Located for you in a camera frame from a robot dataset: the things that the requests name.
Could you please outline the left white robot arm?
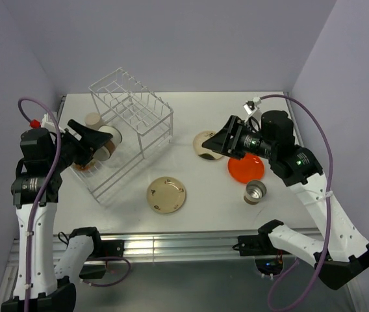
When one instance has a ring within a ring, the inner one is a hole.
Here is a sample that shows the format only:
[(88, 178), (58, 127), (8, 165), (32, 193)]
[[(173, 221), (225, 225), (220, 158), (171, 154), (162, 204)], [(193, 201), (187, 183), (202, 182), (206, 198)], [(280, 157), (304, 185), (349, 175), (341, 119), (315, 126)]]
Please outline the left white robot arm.
[(87, 259), (97, 259), (103, 243), (96, 227), (72, 231), (60, 261), (53, 261), (53, 226), (61, 173), (73, 164), (87, 165), (109, 143), (110, 133), (87, 128), (75, 120), (52, 135), (45, 127), (21, 135), (23, 154), (11, 186), (19, 224), (18, 278), (2, 311), (73, 311), (75, 284)]

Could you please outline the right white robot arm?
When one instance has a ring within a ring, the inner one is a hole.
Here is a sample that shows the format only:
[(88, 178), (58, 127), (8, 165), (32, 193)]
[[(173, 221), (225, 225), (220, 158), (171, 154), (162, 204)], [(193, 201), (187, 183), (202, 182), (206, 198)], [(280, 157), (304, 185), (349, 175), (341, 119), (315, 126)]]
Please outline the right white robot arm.
[(304, 204), (320, 233), (329, 240), (328, 251), (322, 256), (322, 241), (272, 220), (261, 226), (256, 236), (239, 237), (241, 256), (282, 250), (315, 269), (323, 259), (318, 277), (333, 290), (369, 267), (369, 241), (353, 225), (335, 195), (326, 189), (328, 180), (314, 154), (295, 143), (294, 123), (286, 112), (263, 113), (261, 130), (257, 132), (238, 116), (231, 116), (202, 146), (232, 159), (240, 160), (246, 154), (267, 159), (272, 172)]

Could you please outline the white floral bowl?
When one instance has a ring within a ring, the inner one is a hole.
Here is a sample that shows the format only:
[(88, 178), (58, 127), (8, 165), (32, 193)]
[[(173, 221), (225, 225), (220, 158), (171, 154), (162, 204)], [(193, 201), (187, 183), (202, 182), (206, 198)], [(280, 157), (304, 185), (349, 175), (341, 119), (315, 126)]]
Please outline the white floral bowl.
[(79, 164), (73, 164), (72, 165), (72, 168), (78, 172), (85, 172), (85, 171), (89, 171), (91, 169), (93, 169), (95, 166), (95, 161), (91, 161), (89, 162), (88, 164), (82, 166), (82, 165), (79, 165)]

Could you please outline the steel lined cup brown band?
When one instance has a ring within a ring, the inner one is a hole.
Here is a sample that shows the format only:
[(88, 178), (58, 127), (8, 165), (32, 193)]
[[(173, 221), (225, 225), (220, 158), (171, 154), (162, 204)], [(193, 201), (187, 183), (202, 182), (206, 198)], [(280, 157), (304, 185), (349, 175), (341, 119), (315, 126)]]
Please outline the steel lined cup brown band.
[(94, 159), (103, 162), (111, 158), (116, 148), (122, 143), (123, 137), (121, 132), (113, 126), (102, 125), (99, 131), (112, 135), (112, 138), (94, 153)]

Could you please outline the beige plastic cup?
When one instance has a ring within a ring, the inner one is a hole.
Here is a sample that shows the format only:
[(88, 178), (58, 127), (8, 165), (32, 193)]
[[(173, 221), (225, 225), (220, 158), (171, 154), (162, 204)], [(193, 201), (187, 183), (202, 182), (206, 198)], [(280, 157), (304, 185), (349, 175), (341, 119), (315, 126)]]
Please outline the beige plastic cup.
[(88, 113), (84, 117), (84, 123), (85, 126), (96, 131), (105, 124), (101, 115), (97, 112)]

